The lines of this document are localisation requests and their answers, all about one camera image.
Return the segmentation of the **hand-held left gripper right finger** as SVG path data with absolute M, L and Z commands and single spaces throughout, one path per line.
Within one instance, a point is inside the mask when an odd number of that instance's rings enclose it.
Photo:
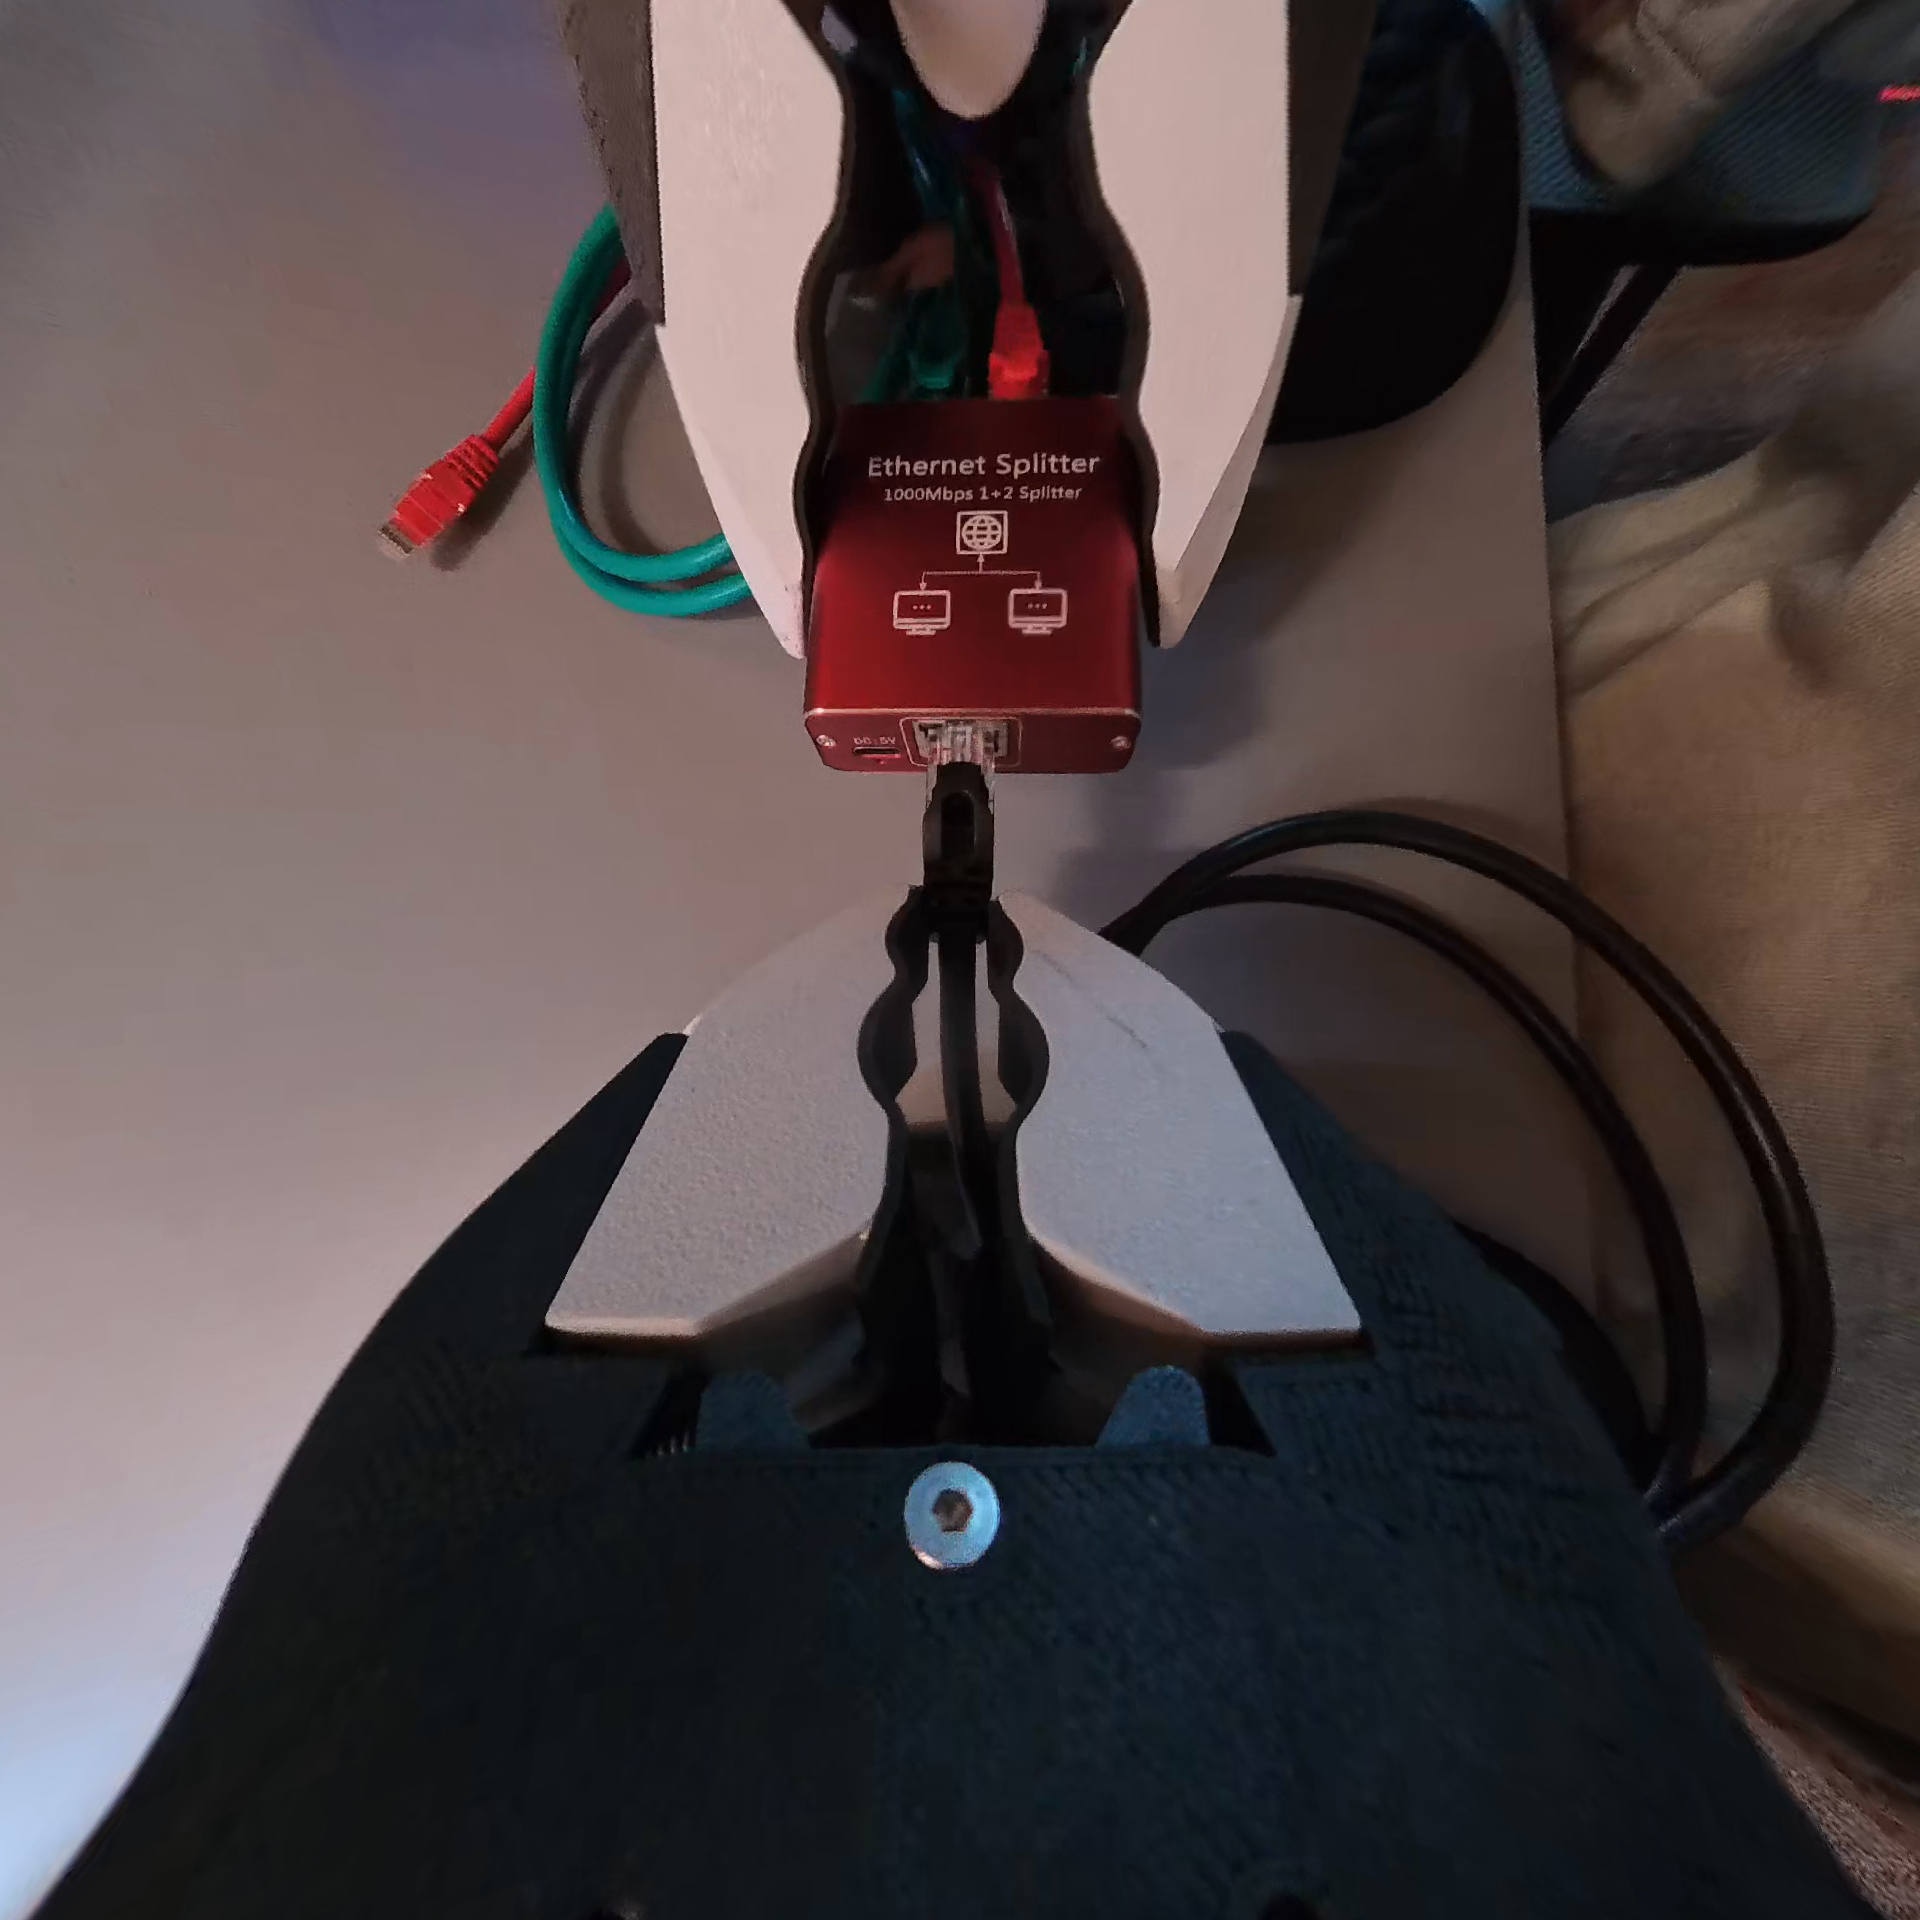
M 1013 999 L 1039 1027 L 1016 1096 L 1028 1239 L 1108 1317 L 1192 1341 L 1352 1341 L 1360 1312 L 1226 1046 L 1141 958 L 1010 894 Z

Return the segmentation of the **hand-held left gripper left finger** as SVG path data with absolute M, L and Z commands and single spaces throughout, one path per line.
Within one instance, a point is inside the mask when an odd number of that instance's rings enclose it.
M 869 894 L 762 958 L 680 1048 L 544 1312 L 570 1340 L 743 1340 L 850 1285 L 917 1070 Z

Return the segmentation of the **black quilted wrist pad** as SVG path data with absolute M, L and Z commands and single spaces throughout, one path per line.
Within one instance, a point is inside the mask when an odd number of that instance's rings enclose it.
M 1476 5 L 1388 3 L 1357 63 L 1266 440 L 1420 413 L 1488 346 L 1520 245 L 1520 106 Z

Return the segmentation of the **red ethernet splitter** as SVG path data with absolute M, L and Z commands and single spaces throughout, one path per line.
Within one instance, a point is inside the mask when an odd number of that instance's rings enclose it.
M 863 403 L 818 495 L 805 728 L 838 772 L 1122 767 L 1141 728 L 1139 470 L 1112 397 Z

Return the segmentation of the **grey desk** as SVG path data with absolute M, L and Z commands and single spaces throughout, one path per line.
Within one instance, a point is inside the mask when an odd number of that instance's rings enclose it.
M 755 614 L 603 605 L 535 486 L 374 528 L 597 203 L 551 5 L 4 5 L 4 1915 L 172 1709 L 280 1464 L 445 1234 L 646 1040 L 918 871 Z M 1263 461 L 1134 766 L 999 786 L 1098 924 L 1293 811 L 1564 867 L 1527 270 L 1432 407 Z M 1378 928 L 1155 943 L 1565 1283 L 1584 1132 Z

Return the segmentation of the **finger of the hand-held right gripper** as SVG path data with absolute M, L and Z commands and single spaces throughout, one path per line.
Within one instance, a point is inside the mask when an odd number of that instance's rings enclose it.
M 1204 604 L 1255 479 L 1301 294 L 1288 6 L 1134 3 L 1093 66 L 1095 183 L 1143 285 L 1157 644 Z
M 826 5 L 656 3 L 658 346 L 735 571 L 805 652 L 803 299 L 842 196 Z

